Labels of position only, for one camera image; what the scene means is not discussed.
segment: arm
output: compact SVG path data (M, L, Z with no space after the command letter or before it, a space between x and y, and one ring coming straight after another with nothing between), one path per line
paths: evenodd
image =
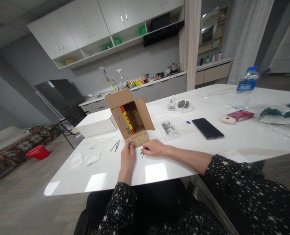
M127 142L121 152L121 169L118 183L107 205L106 214L101 220L97 234L128 234L134 222L136 194L130 187L134 165L133 143Z
M142 151L150 156L166 156L189 165L230 195L250 221L253 231L265 234L290 233L290 191L264 179L264 174L248 163L236 163L220 155L209 155L166 146L150 140Z

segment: white curtain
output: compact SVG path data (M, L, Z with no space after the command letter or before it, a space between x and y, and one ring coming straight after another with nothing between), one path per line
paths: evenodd
M184 1L184 27L179 32L181 70L187 71L186 90L195 89L202 0Z
M228 84L237 84L254 65L274 0L235 0L223 57L234 57Z

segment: smartphone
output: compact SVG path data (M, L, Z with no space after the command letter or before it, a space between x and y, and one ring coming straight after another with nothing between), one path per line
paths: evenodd
M207 140L224 137L224 134L222 134L217 128L215 128L205 118L195 119L195 120L192 120L192 122Z

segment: person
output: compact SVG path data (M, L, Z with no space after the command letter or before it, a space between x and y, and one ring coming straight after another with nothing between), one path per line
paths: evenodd
M290 191L267 180L249 163L178 149L159 140L143 144L148 156L184 163L232 197L251 225L250 234L290 234ZM131 187L135 154L127 142L114 190L92 192L87 201L96 234L229 234L208 207L180 180Z

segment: white table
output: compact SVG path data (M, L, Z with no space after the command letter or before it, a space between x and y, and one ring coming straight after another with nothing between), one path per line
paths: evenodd
M225 138L206 140L196 129L195 132L166 142L166 144L212 154L228 151L225 156L228 158L229 151L235 152L236 150L247 162L255 162L290 153L290 138L280 132L269 129L263 123L257 122L256 118L238 122L236 125L228 125L220 121L220 117L235 111L231 108L235 90L235 85L216 84L176 95L175 100L180 98L194 100L193 111L183 113L180 119L191 121L197 118L206 118L225 135ZM167 101L168 98L164 98L148 103L147 108L150 116L153 117L155 115L155 118L157 118L159 115L156 114L167 112ZM287 103L290 103L290 92L255 88L247 110L255 113L255 117L259 117L261 111L265 108ZM162 118L159 121L153 120L153 123L156 125L164 119L172 121L172 118ZM71 171L73 155L78 152L85 155L89 151L88 146L96 141L97 137L83 139L52 178L44 194L47 196L65 195L113 189L117 183L120 171L120 152L124 146L124 140L119 130L116 132L118 135L101 147L101 160L89 167L86 167L83 163L77 169ZM163 140L158 131L147 132L150 139ZM117 152L110 152L110 149L119 139L121 141ZM136 162L132 175L132 185L196 174L189 167L168 158L155 158L146 155L142 158L140 152L141 147L135 150Z

